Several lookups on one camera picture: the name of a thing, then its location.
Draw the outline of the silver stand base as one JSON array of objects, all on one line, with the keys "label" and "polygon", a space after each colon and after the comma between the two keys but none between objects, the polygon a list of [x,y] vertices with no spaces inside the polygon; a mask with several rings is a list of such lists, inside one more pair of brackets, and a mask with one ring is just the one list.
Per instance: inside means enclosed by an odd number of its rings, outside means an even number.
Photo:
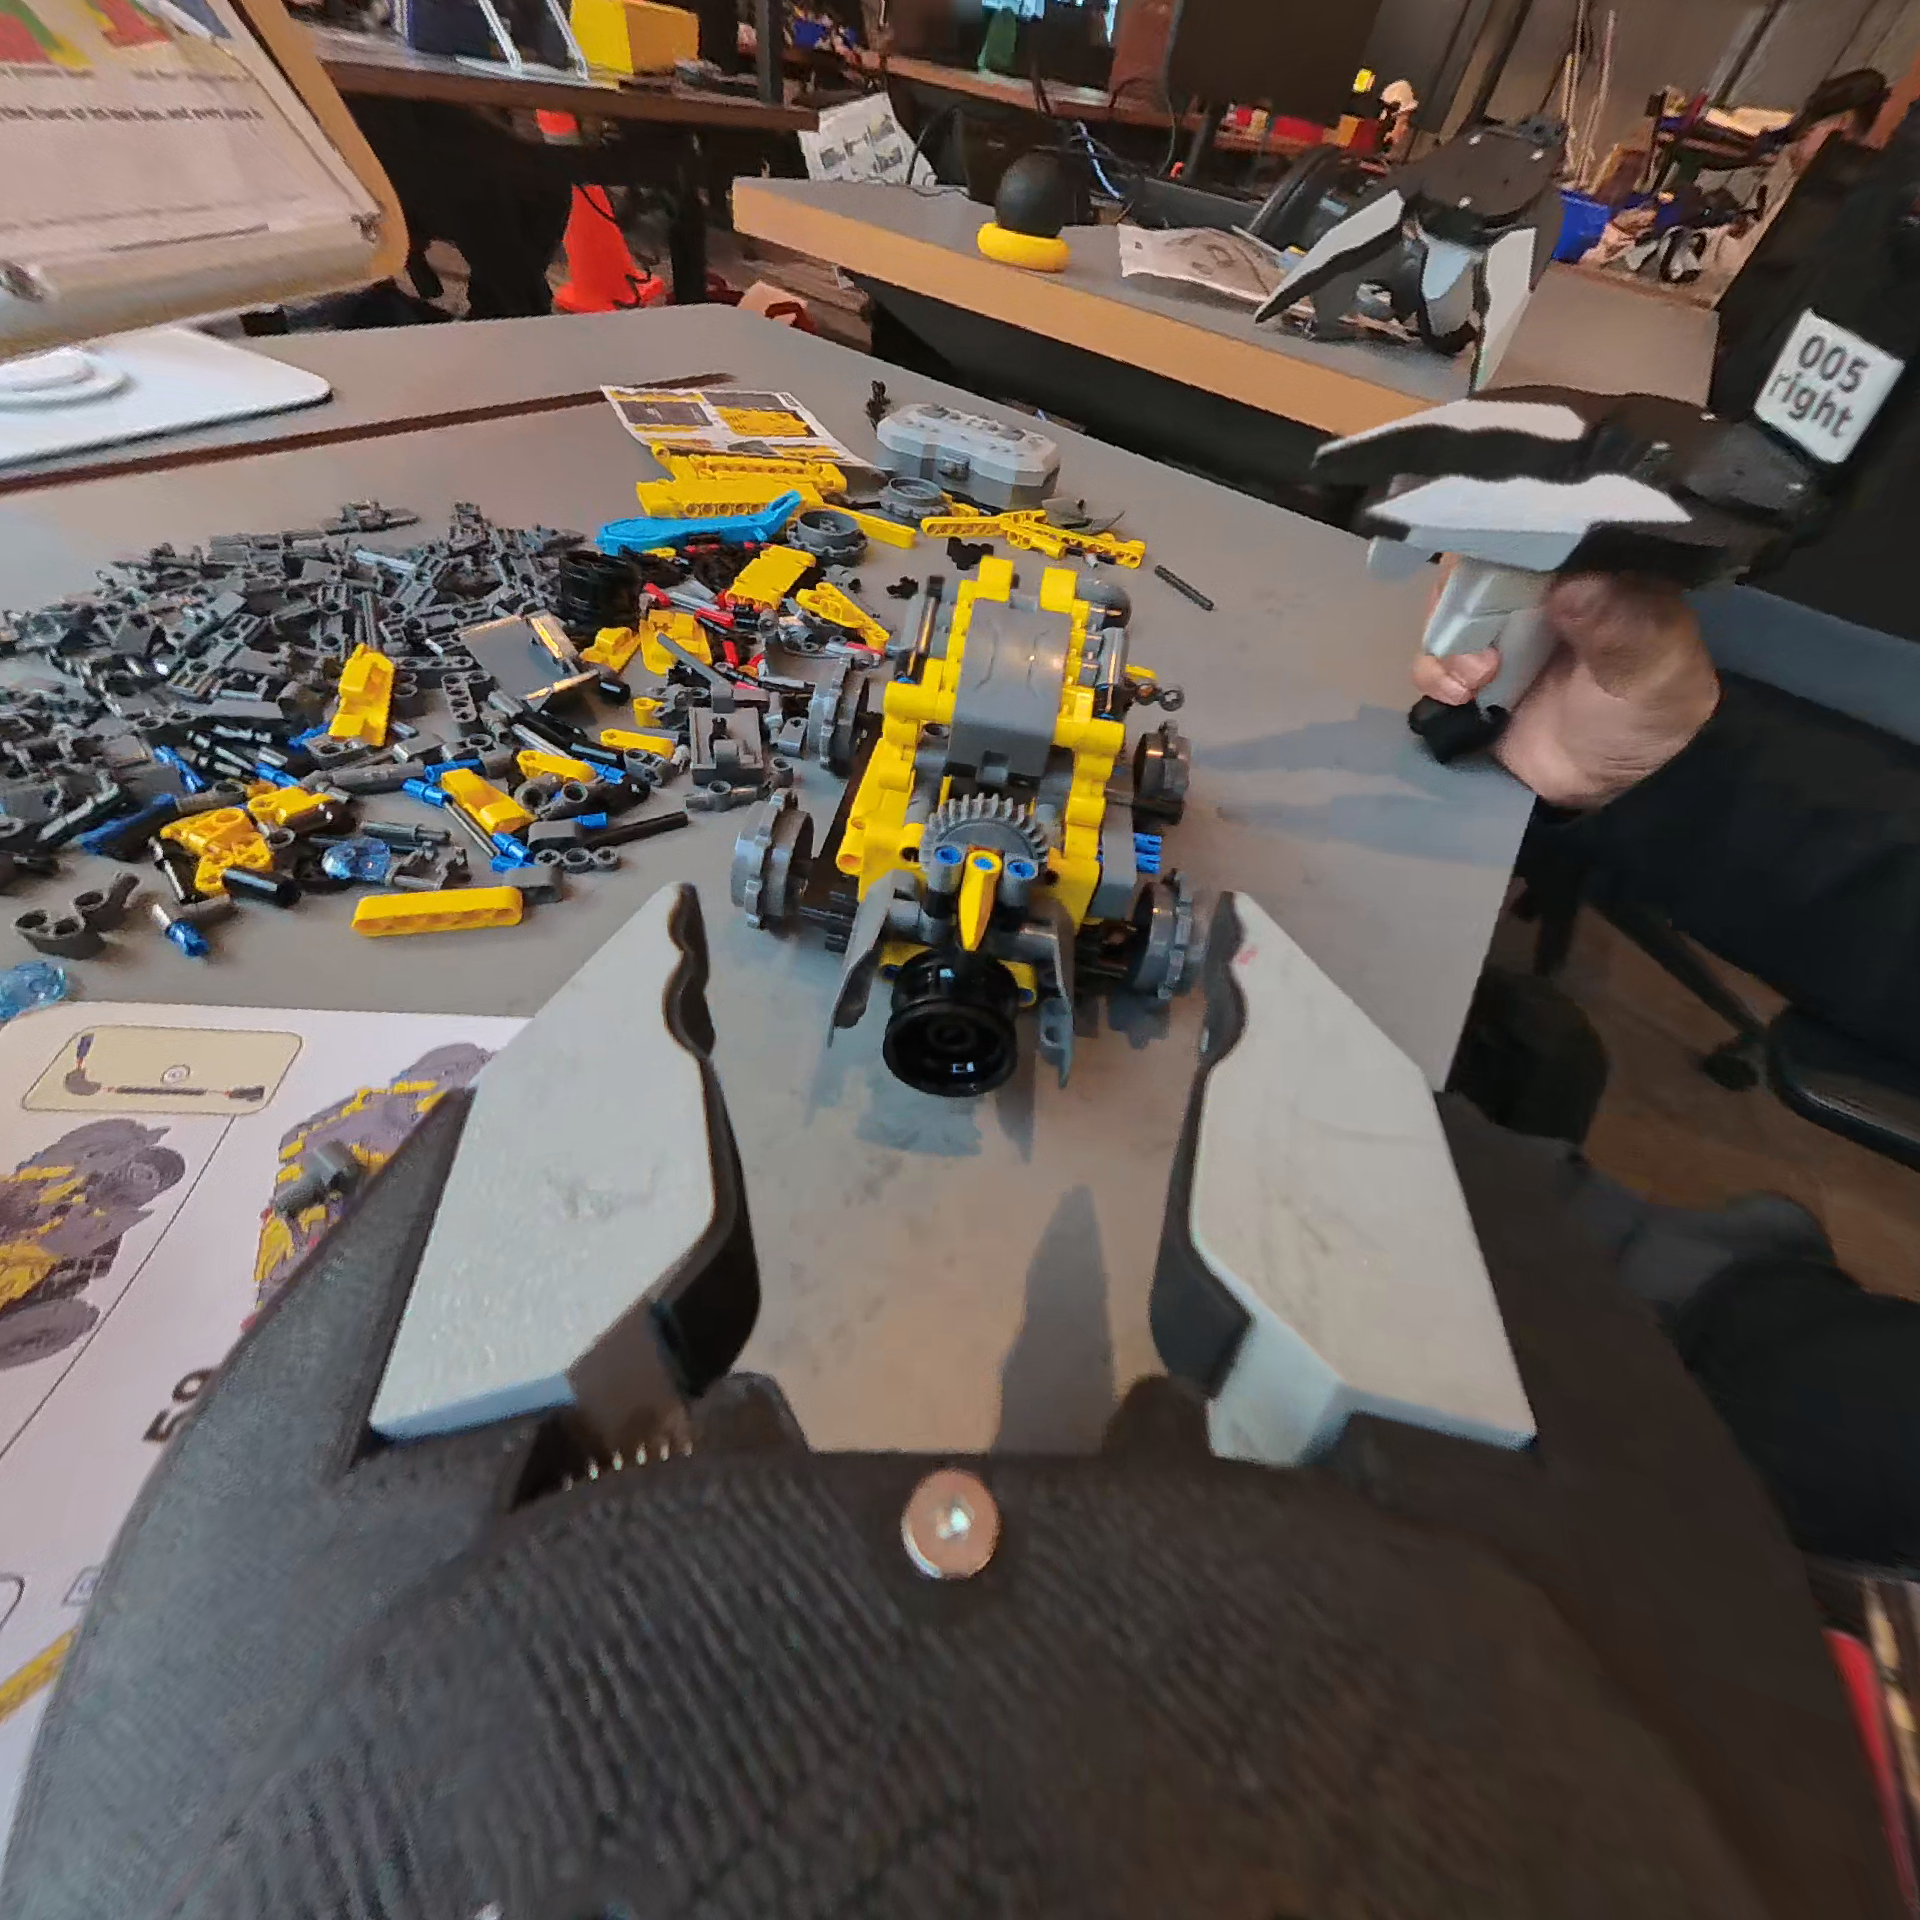
[{"label": "silver stand base", "polygon": [[326,404],[324,376],[184,327],[2,362],[2,470]]}]

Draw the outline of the black and red worn device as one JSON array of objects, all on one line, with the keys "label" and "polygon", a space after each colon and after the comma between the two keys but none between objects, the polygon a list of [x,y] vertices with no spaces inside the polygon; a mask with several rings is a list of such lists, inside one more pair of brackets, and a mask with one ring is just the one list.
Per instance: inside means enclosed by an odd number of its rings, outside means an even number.
[{"label": "black and red worn device", "polygon": [[1919,1583],[1812,1559],[1809,1584],[1869,1764],[1895,1880],[1919,1916]]}]

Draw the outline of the open instruction booklet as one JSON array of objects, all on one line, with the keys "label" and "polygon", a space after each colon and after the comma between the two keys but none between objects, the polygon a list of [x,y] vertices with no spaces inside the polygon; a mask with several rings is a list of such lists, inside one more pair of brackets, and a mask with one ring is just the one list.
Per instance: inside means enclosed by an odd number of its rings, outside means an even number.
[{"label": "open instruction booklet", "polygon": [[106,1002],[5,1026],[5,1831],[158,1457],[354,1191],[520,1029]]}]

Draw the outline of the pile of dark brick pieces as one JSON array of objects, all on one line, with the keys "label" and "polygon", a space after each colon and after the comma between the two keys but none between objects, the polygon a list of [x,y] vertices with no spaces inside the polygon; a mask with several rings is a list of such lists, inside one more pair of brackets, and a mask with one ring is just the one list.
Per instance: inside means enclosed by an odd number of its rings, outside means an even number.
[{"label": "pile of dark brick pieces", "polygon": [[[903,645],[853,564],[781,540],[629,555],[634,629],[573,634],[564,555],[459,503],[156,543],[5,609],[5,931],[110,951],[149,906],[204,958],[233,910],[348,900],[368,936],[516,929],[644,845],[847,772],[811,730]],[[324,876],[371,836],[384,886]]]}]

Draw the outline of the stack of yellow long beams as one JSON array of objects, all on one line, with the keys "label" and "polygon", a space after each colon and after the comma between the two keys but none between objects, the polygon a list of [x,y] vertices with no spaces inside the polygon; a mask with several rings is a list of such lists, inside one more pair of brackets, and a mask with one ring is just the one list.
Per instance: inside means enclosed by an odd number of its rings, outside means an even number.
[{"label": "stack of yellow long beams", "polygon": [[757,516],[788,494],[805,508],[825,508],[848,493],[848,474],[825,459],[782,459],[694,445],[653,445],[662,474],[636,484],[644,516]]}]

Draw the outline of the black grey gripper device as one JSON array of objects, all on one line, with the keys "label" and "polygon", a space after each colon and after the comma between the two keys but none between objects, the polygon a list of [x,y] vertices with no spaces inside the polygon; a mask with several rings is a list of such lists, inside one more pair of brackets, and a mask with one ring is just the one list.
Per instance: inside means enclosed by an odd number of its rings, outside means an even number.
[{"label": "black grey gripper device", "polygon": [[1476,125],[1391,168],[1305,248],[1253,323],[1308,304],[1308,335],[1343,340],[1374,289],[1432,353],[1470,353],[1466,392],[1481,397],[1559,248],[1567,152],[1567,126],[1534,117]]}]

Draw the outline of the person's right forearm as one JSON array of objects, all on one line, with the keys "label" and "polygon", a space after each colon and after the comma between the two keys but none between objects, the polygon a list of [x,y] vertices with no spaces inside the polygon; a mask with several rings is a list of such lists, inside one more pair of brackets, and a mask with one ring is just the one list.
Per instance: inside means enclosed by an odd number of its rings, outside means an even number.
[{"label": "person's right forearm", "polygon": [[1573,835],[1752,972],[1916,964],[1919,646],[1761,588],[1693,598],[1719,705]]}]

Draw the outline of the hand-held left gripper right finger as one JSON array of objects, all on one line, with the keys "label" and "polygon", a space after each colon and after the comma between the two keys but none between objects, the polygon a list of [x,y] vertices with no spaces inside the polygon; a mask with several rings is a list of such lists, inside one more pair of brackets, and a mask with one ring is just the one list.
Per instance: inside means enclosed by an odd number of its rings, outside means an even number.
[{"label": "hand-held left gripper right finger", "polygon": [[1213,910],[1152,1277],[1211,1452],[1305,1469],[1356,1421],[1539,1434],[1422,1068],[1251,894]]}]

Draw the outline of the yellow toy brick vehicle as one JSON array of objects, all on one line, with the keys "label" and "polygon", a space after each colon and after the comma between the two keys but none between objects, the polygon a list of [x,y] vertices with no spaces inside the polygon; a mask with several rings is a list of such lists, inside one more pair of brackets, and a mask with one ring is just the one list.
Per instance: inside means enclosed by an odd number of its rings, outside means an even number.
[{"label": "yellow toy brick vehicle", "polygon": [[[1188,805],[1178,725],[1131,733],[1138,709],[1185,694],[1132,660],[1132,604],[1072,566],[1026,584],[988,556],[952,588],[927,584],[922,625],[873,706],[817,690],[818,754],[847,772],[825,838],[794,793],[760,802],[732,848],[735,910],[766,933],[805,924],[839,952],[829,1034],[890,993],[880,1059],[907,1089],[972,1101],[999,1092],[1033,1030],[1060,1083],[1078,1004],[1100,994],[1169,1001],[1203,946],[1193,885],[1164,830]],[[951,799],[1033,805],[1050,848],[1020,910],[965,952],[929,922],[918,848]]]}]

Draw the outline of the loose yellow beams group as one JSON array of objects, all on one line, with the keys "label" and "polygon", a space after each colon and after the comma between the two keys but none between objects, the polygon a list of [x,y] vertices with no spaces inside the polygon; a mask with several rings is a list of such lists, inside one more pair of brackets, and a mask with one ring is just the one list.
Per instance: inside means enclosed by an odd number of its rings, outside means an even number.
[{"label": "loose yellow beams group", "polygon": [[1146,564],[1146,543],[1119,538],[1107,530],[1067,527],[1042,511],[1020,513],[948,513],[931,514],[918,522],[927,540],[987,549],[1000,545],[1016,552],[1038,555],[1056,564],[1111,564],[1140,571]]}]

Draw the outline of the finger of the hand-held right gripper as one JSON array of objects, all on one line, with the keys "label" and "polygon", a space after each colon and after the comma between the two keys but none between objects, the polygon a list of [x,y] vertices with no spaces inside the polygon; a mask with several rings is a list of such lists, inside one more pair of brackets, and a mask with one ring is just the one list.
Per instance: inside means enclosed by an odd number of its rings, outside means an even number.
[{"label": "finger of the hand-held right gripper", "polygon": [[1595,394],[1483,394],[1324,442],[1312,480],[1347,488],[1437,479],[1573,479],[1595,429]]},{"label": "finger of the hand-held right gripper", "polygon": [[1668,490],[1622,472],[1571,483],[1437,476],[1370,500],[1356,535],[1521,573],[1701,580],[1697,518]]}]

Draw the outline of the printed instruction sheet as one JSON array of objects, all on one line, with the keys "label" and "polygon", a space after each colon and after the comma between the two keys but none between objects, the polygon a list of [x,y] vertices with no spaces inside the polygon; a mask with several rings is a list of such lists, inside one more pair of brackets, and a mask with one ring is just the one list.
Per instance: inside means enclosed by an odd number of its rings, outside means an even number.
[{"label": "printed instruction sheet", "polygon": [[319,226],[363,200],[241,4],[2,7],[7,263]]}]

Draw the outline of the black gear brick assembly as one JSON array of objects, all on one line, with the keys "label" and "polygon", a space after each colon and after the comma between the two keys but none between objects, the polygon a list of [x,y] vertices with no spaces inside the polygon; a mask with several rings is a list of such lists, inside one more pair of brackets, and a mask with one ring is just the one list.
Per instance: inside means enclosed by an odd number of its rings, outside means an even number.
[{"label": "black gear brick assembly", "polygon": [[939,929],[927,940],[983,952],[997,914],[1026,904],[1048,851],[1034,805],[988,793],[939,805],[918,846],[925,919]]}]

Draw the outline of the blue brick separator tool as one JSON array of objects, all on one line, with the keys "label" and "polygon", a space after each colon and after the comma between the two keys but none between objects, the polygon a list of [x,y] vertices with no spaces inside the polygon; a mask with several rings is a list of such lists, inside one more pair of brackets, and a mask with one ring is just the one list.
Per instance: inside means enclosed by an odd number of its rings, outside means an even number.
[{"label": "blue brick separator tool", "polygon": [[782,493],[753,513],[699,513],[691,516],[643,514],[603,524],[595,547],[617,556],[644,556],[653,552],[682,552],[701,543],[726,547],[779,543],[788,524],[805,511],[798,493]]}]

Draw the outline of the orange traffic cone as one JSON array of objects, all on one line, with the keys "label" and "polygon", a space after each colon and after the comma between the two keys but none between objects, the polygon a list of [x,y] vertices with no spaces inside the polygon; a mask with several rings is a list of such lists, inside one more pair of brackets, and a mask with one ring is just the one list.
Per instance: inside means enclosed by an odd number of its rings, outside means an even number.
[{"label": "orange traffic cone", "polygon": [[669,282],[636,260],[604,187],[573,188],[562,259],[564,279],[551,295],[561,314],[604,316],[671,304]]}]

